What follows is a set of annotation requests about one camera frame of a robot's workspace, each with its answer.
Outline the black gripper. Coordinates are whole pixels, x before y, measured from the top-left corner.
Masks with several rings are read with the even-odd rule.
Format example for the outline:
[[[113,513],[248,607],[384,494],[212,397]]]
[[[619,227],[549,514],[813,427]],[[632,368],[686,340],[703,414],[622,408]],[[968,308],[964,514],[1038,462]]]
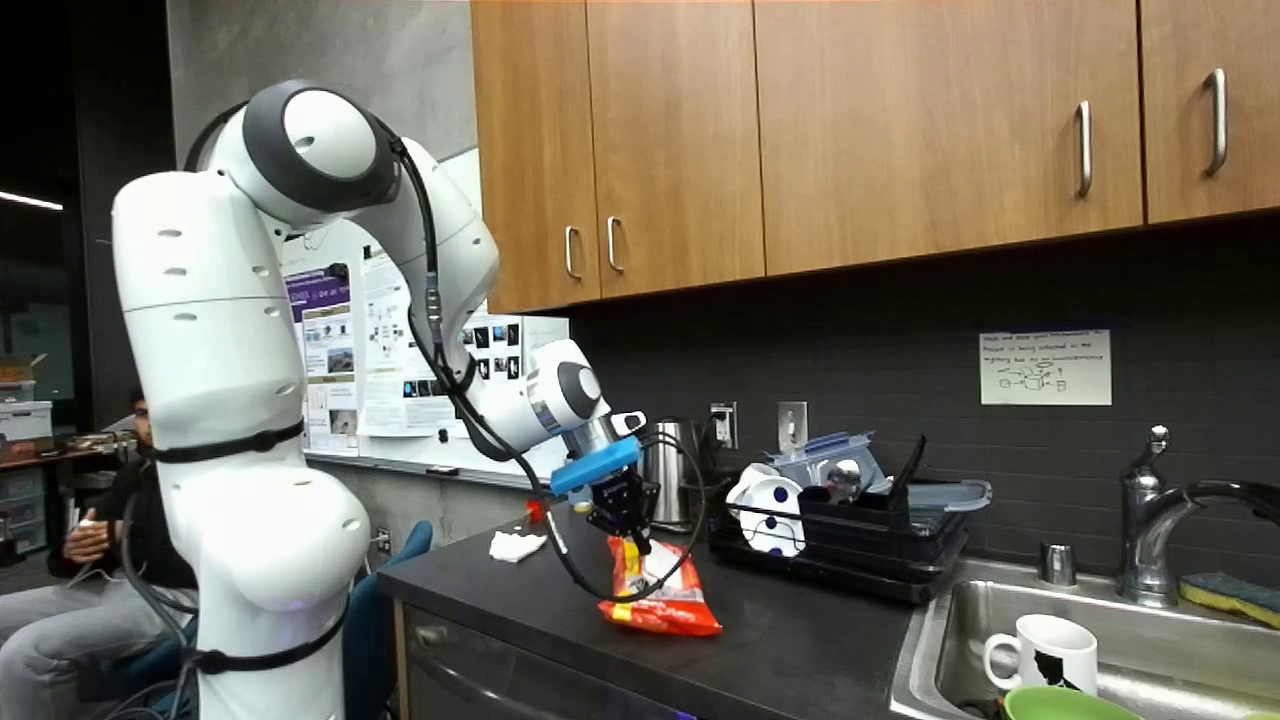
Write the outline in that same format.
[[[610,534],[644,534],[650,518],[650,488],[638,474],[596,482],[588,518]]]

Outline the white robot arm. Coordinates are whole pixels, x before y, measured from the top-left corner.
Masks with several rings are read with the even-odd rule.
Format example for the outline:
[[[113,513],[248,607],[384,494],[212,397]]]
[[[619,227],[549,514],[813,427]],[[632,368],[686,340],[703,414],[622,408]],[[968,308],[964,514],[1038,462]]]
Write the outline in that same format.
[[[497,285],[499,246],[439,165],[337,88],[277,81],[222,112],[212,153],[126,178],[113,201],[113,266],[162,518],[197,573],[197,720],[342,720],[346,583],[368,550],[365,503],[303,459],[303,353],[281,246],[355,227],[406,285],[406,332],[470,445],[521,462],[561,438],[533,482],[588,501],[644,459],[573,340],[486,389],[465,324]]]

